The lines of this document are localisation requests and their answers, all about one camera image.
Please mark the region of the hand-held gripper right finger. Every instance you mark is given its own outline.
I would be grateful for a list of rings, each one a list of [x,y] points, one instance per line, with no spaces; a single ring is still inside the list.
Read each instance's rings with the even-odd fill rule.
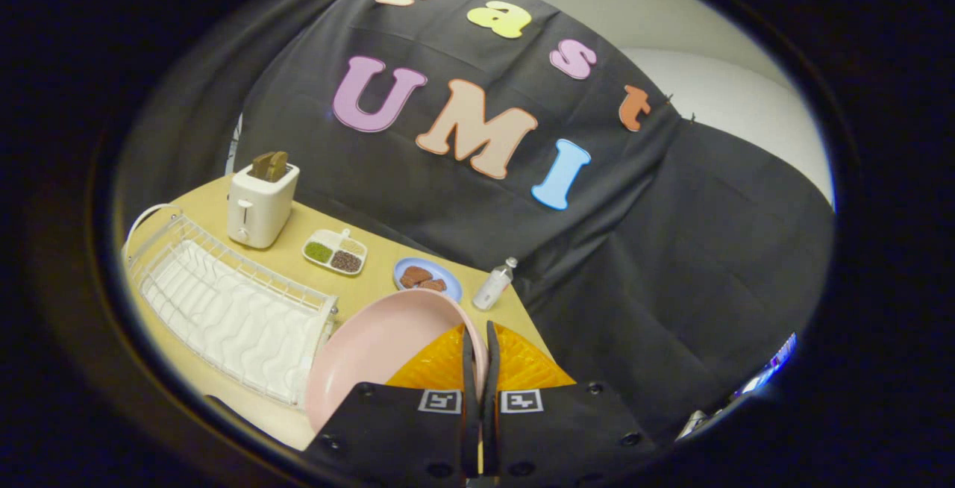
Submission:
[[[623,484],[657,446],[604,381],[498,390],[504,351],[486,325],[481,473],[496,484]]]

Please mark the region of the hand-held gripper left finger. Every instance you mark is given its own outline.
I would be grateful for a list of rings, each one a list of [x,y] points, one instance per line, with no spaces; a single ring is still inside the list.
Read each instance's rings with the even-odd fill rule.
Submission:
[[[480,474],[475,349],[463,335],[462,390],[352,386],[301,456],[356,484],[464,484]]]

